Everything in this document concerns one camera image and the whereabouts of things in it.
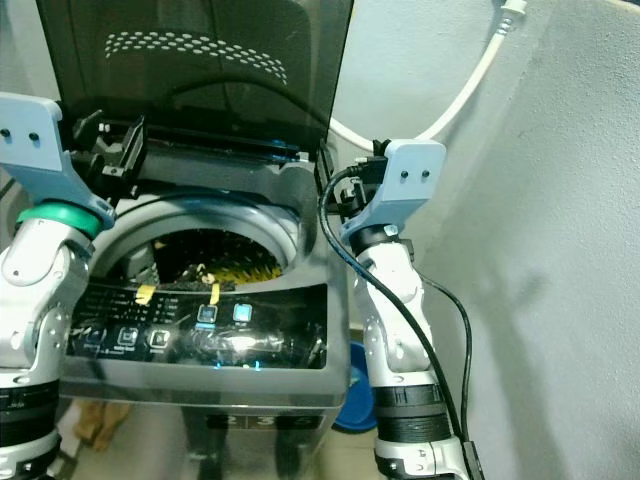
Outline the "grey top-loading washing machine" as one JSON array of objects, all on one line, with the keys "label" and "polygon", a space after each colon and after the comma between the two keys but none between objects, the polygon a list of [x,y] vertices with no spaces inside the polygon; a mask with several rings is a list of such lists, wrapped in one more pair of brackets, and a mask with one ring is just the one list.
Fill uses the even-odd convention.
[{"label": "grey top-loading washing machine", "polygon": [[[305,480],[320,440],[334,424],[346,398],[349,372],[349,302],[346,274],[337,256],[321,246],[316,219],[317,189],[297,193],[294,204],[227,189],[174,189],[143,197],[124,212],[115,212],[113,227],[93,238],[90,285],[143,243],[188,229],[220,229],[262,244],[280,261],[279,278],[233,289],[237,292],[283,291],[324,284],[329,289],[325,365],[320,369],[252,370],[246,367],[145,364],[67,356],[63,362],[58,411],[68,399],[111,404],[150,404],[183,415],[188,438],[183,453],[198,460],[196,475],[175,480],[215,480],[232,472],[239,461],[268,460],[276,480]],[[138,288],[137,285],[123,285]],[[198,422],[207,413],[301,413],[323,415],[320,429],[310,431],[210,430]]]}]

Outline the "dark translucent washer lid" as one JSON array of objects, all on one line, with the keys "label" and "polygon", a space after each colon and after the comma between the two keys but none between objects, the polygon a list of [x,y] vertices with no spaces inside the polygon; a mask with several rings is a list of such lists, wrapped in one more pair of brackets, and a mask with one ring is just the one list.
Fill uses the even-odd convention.
[{"label": "dark translucent washer lid", "polygon": [[326,146],[356,0],[35,0],[70,122],[155,140]]}]

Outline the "perforated steel washer drum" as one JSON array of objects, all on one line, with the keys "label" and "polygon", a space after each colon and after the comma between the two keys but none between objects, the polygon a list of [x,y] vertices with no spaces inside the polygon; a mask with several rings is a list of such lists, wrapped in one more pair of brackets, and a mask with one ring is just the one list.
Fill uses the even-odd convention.
[{"label": "perforated steel washer drum", "polygon": [[283,266],[262,244],[220,229],[188,229],[143,243],[101,275],[105,282],[197,291],[268,282]]}]

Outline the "glossy black washer control panel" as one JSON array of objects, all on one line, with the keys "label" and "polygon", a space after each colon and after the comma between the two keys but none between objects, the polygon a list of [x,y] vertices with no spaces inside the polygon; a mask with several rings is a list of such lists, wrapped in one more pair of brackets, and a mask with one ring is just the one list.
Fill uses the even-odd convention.
[{"label": "glossy black washer control panel", "polygon": [[70,357],[211,369],[320,369],[329,289],[152,291],[92,284],[73,314]]}]

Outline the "blue plastic basin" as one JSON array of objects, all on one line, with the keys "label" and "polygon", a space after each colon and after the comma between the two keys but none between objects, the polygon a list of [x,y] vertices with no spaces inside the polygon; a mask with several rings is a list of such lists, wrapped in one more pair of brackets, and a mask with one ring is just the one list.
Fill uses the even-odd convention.
[{"label": "blue plastic basin", "polygon": [[378,419],[375,416],[375,399],[369,376],[369,366],[365,358],[364,344],[352,340],[349,343],[349,385],[335,417],[332,429],[339,433],[360,434],[378,428]]}]

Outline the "black numbered washer front label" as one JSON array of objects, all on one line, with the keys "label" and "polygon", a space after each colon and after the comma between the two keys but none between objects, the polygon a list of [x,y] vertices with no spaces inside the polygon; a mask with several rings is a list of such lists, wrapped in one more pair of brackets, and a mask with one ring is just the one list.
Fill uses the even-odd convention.
[{"label": "black numbered washer front label", "polygon": [[301,413],[207,413],[198,425],[210,430],[310,431],[320,429],[323,415]]}]

